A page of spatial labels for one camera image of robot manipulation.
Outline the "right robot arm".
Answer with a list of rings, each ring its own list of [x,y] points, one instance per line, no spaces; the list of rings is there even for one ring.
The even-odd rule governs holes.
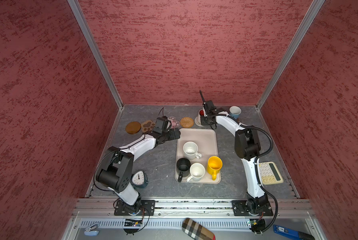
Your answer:
[[[264,189],[261,182],[259,159],[272,151],[274,142],[271,136],[255,126],[243,125],[226,112],[201,116],[201,124],[203,126],[220,125],[233,134],[235,137],[235,153],[244,164],[248,184],[247,212],[256,216],[268,209],[270,207],[268,200],[270,193]],[[263,133],[270,142],[268,150],[263,153],[260,153],[261,144],[258,132]]]

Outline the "beige serving tray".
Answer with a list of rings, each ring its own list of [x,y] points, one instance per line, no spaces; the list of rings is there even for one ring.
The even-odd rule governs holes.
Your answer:
[[[184,144],[187,142],[194,142],[198,146],[198,152],[202,154],[202,158],[198,159],[195,157],[194,160],[190,160],[193,163],[202,164],[206,173],[200,181],[194,181],[193,179],[187,182],[187,177],[183,177],[181,183],[196,183],[196,184],[218,184],[221,181],[221,172],[217,173],[216,180],[212,180],[212,175],[207,172],[209,158],[216,156],[219,157],[218,144],[216,133],[213,130],[207,129],[180,129],[181,137],[177,140],[176,150],[176,162],[184,156]]]

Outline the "white mug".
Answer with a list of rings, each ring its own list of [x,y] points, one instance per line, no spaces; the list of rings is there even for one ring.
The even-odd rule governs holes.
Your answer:
[[[201,159],[203,155],[199,153],[199,147],[194,142],[186,142],[183,146],[184,157],[189,160]]]
[[[199,182],[205,175],[205,167],[200,163],[194,163],[190,167],[190,175],[187,178],[187,183],[189,182]]]

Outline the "white mug front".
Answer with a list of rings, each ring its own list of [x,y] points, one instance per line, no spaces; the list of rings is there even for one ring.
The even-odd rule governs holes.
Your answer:
[[[205,167],[200,163],[194,163],[190,167],[190,175],[187,178],[187,183],[189,182],[199,182],[205,175]]]

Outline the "blue mug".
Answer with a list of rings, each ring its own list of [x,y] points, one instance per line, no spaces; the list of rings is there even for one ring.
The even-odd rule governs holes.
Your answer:
[[[234,118],[234,119],[238,119],[242,110],[241,108],[237,107],[237,106],[231,106],[230,109],[230,115]]]

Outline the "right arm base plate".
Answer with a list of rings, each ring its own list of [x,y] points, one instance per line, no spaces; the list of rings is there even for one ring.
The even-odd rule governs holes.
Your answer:
[[[268,201],[259,203],[252,199],[234,200],[232,201],[232,209],[234,216],[270,217],[274,215],[272,207]]]

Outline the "paw print coaster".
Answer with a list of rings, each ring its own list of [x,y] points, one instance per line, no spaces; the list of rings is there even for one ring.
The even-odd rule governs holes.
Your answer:
[[[153,122],[152,120],[147,120],[141,124],[142,133],[146,134],[148,132],[151,132],[154,127],[155,127],[155,122]]]

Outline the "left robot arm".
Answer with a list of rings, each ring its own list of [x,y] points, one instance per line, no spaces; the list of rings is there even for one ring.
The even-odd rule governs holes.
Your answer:
[[[135,212],[141,208],[140,193],[131,184],[133,163],[146,152],[167,141],[177,140],[179,129],[166,132],[151,132],[121,148],[110,147],[108,153],[98,164],[94,182],[100,183],[115,194]]]

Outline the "black mug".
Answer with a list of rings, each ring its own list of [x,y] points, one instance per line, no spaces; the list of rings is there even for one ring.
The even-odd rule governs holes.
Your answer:
[[[178,174],[177,181],[182,182],[190,174],[191,162],[187,158],[180,158],[176,162],[176,173]]]

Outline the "brown wicker round coaster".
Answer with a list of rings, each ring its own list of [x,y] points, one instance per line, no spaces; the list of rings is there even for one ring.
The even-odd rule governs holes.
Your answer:
[[[191,128],[195,124],[195,121],[190,117],[184,117],[180,120],[180,124],[183,128]]]

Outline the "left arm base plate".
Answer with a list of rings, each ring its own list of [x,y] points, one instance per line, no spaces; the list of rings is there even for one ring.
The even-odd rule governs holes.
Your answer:
[[[137,200],[134,205],[128,205],[122,200],[113,203],[115,216],[153,216],[155,200]]]

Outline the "pink flower coaster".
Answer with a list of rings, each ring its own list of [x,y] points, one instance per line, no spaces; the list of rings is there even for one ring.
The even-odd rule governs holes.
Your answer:
[[[175,117],[168,117],[171,122],[171,128],[176,129],[180,126],[180,122],[175,119]]]

